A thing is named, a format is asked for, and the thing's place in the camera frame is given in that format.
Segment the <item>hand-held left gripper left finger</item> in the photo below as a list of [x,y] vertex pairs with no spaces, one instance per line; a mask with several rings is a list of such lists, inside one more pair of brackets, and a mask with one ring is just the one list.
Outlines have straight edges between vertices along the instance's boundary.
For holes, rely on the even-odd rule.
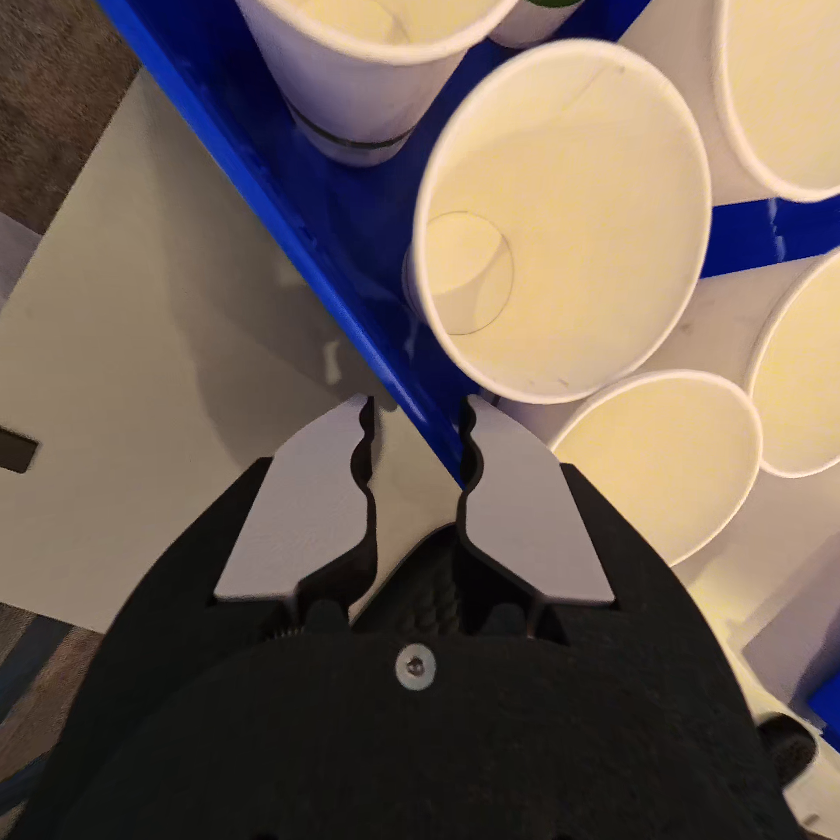
[[278,602],[296,621],[330,601],[348,618],[377,573],[374,438],[374,398],[352,396],[279,447],[216,583],[217,601]]

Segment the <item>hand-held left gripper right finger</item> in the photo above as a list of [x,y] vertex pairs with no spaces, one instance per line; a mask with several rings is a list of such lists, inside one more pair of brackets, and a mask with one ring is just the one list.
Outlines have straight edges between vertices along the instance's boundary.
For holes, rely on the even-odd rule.
[[610,607],[616,596],[559,460],[483,397],[461,404],[457,527],[477,561],[516,585],[529,610]]

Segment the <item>white paper cup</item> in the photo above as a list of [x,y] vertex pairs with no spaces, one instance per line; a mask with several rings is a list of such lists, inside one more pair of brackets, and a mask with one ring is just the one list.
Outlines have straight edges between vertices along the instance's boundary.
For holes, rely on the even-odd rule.
[[619,42],[689,105],[714,204],[838,195],[838,1],[653,1]]
[[676,87],[620,45],[562,39],[503,63],[447,121],[406,294],[479,386],[570,403],[663,344],[710,227],[707,153]]
[[528,49],[547,41],[583,1],[517,1],[489,34],[505,48]]
[[671,568],[727,527],[760,472],[758,410],[719,374],[635,373],[579,401],[497,406],[575,466]]
[[837,248],[780,295],[753,345],[745,384],[763,427],[763,471],[799,479],[838,464]]
[[513,1],[237,1],[303,135],[355,168],[402,149]]

